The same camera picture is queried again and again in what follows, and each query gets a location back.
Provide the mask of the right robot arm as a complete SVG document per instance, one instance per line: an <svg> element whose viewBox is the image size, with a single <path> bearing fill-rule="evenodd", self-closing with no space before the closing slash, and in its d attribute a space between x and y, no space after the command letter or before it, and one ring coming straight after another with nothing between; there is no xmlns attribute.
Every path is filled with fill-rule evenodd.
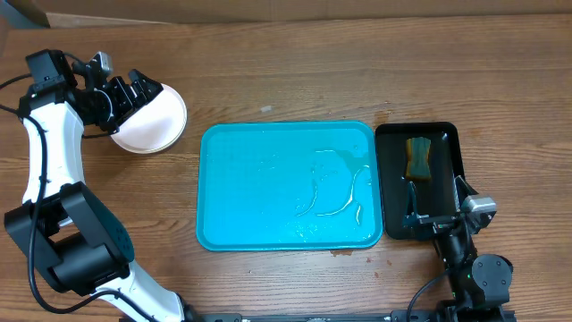
<svg viewBox="0 0 572 322"><path fill-rule="evenodd" d="M403 312L410 321L516 322L516 313L505 310L509 302L513 265L505 257L477 253L472 236L487 227L497 212L492 197L479 194L462 176L454 178L457 210L451 216L421 215L417 211L417 191L408 183L407 212L403 225L418 239L432 241L444 271L422 286ZM414 310L421 295L448 279L452 298L439 301L433 310Z"/></svg>

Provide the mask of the green rimmed plate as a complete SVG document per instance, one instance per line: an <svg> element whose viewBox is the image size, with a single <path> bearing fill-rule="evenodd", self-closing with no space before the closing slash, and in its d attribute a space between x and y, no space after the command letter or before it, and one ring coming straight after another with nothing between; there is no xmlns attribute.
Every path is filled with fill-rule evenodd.
<svg viewBox="0 0 572 322"><path fill-rule="evenodd" d="M160 152L173 145L184 133L188 121L186 104L174 88L164 84L157 99L157 103L152 103L154 125L151 153Z"/></svg>

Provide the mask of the pink rimmed white plate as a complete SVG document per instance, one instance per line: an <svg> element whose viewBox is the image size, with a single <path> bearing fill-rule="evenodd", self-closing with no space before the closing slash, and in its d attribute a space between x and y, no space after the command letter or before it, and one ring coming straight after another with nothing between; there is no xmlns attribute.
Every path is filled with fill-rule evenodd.
<svg viewBox="0 0 572 322"><path fill-rule="evenodd" d="M154 125L152 103L158 102L157 97L151 103L141 107L120 126L116 134L111 136L118 146L136 154L153 154L150 152Z"/></svg>

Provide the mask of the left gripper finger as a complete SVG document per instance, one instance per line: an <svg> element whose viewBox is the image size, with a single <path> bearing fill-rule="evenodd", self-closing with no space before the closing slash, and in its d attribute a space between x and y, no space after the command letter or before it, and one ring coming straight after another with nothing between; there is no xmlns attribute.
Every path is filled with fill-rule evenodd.
<svg viewBox="0 0 572 322"><path fill-rule="evenodd" d="M135 108L135 96L130 86L122 77L113 77L106 89L113 104L113 115L116 119L121 119L132 114Z"/></svg>
<svg viewBox="0 0 572 322"><path fill-rule="evenodd" d="M128 76L135 94L135 107L151 103L164 89L160 82L148 78L136 69L129 71Z"/></svg>

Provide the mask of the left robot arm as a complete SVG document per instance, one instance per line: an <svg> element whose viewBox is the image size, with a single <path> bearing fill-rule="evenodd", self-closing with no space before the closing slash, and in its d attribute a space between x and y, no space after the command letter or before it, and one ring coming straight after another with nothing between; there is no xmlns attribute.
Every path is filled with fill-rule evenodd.
<svg viewBox="0 0 572 322"><path fill-rule="evenodd" d="M145 141L151 152L171 146L187 123L181 95L138 70L114 76L103 52L85 62L44 49L26 62L32 84L14 112L29 137L29 180L4 227L26 256L32 295L43 279L75 292L81 306L106 301L133 321L198 320L137 263L126 228L87 187L81 160L89 125L102 137Z"/></svg>

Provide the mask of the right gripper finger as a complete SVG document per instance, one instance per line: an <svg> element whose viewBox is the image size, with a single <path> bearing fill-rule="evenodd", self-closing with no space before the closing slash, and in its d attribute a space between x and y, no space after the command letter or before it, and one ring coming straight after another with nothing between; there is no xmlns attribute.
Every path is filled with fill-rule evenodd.
<svg viewBox="0 0 572 322"><path fill-rule="evenodd" d="M466 182L462 175L458 175L454 178L454 188L457 210L461 209L462 204L468 196L477 194L477 191Z"/></svg>
<svg viewBox="0 0 572 322"><path fill-rule="evenodd" d="M404 216L405 224L413 224L418 219L416 185L413 182L408 183L408 197L406 215Z"/></svg>

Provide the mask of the green yellow sponge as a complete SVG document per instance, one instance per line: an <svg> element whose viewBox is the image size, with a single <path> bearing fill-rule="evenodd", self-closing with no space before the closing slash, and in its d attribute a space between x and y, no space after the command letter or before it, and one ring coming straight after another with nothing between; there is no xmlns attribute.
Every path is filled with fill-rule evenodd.
<svg viewBox="0 0 572 322"><path fill-rule="evenodd" d="M428 181L431 179L429 156L431 141L425 137L406 140L406 178L409 180Z"/></svg>

